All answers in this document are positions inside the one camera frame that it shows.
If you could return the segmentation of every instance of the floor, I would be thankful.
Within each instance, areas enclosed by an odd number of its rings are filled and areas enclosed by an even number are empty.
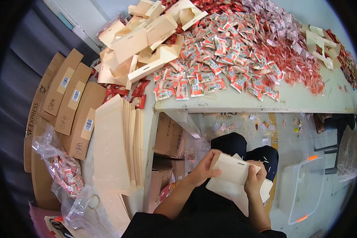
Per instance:
[[[269,122],[268,113],[255,113],[252,116],[249,113],[238,113],[237,115],[220,115],[220,113],[204,115],[199,113],[191,116],[199,126],[203,139],[194,139],[187,134],[185,145],[186,172],[190,172],[209,151],[210,140],[215,137],[237,132],[245,137],[248,142],[247,150],[250,151],[262,146],[262,139],[268,139],[271,143],[271,134],[277,133],[279,164],[274,202],[270,213],[272,229],[284,232],[289,238],[308,238],[315,233],[317,235],[313,237],[321,237],[328,231],[339,215],[341,205],[349,189],[349,181],[340,183],[336,174],[325,175],[323,190],[316,211],[304,221],[293,225],[288,225],[288,217],[279,209],[279,200],[284,167],[297,164],[312,155],[324,157],[325,168],[334,166],[336,154],[324,155],[324,152],[314,152],[314,148],[336,144],[337,130],[317,134],[313,118],[307,118],[306,115],[300,113],[276,113],[277,126],[274,131],[268,129],[263,131],[261,128],[264,121]],[[301,134],[294,131],[295,126],[292,121],[295,117],[297,121],[302,121],[303,131]],[[287,122],[285,128],[282,126],[283,120]],[[224,131],[221,130],[223,123],[226,126]]]

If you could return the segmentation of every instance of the left hand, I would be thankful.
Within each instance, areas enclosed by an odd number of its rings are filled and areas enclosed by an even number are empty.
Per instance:
[[[209,169],[213,156],[220,153],[222,153],[220,150],[210,150],[184,180],[186,180],[190,185],[198,187],[203,184],[206,179],[221,175],[222,171],[220,169]]]

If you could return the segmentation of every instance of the right hand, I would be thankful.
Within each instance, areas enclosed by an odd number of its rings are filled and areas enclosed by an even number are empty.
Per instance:
[[[247,193],[248,197],[260,197],[260,187],[262,186],[262,183],[266,178],[267,171],[261,161],[248,160],[246,162],[259,166],[260,170],[255,173],[255,167],[252,165],[249,167],[249,176],[246,180],[244,188],[245,192]]]

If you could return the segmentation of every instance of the clear plastic container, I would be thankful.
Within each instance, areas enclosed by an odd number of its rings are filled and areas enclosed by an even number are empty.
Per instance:
[[[316,211],[324,185],[325,159],[317,155],[284,168],[279,209],[292,225]]]

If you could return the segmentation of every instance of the clear plastic bag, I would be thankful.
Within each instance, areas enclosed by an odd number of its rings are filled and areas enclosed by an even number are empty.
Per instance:
[[[97,189],[89,184],[83,187],[63,220],[75,230],[85,229],[92,237],[121,237],[112,226]]]
[[[62,147],[54,127],[47,124],[42,136],[33,137],[32,147],[41,155],[53,181],[59,184],[69,197],[76,198],[84,186],[81,166],[79,161],[70,157]]]

